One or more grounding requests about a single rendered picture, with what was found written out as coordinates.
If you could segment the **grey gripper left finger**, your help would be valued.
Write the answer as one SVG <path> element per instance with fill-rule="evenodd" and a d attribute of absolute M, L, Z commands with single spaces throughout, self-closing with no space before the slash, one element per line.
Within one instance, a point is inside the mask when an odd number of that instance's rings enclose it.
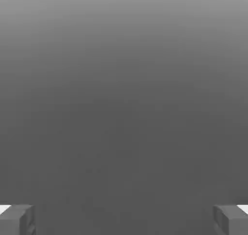
<path fill-rule="evenodd" d="M 35 206 L 0 205 L 0 235 L 36 235 Z"/>

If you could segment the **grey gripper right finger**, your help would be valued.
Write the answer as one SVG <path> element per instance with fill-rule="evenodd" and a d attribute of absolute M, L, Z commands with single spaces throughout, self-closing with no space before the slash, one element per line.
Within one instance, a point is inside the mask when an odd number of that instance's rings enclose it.
<path fill-rule="evenodd" d="M 214 205 L 216 235 L 248 235 L 248 205 Z"/>

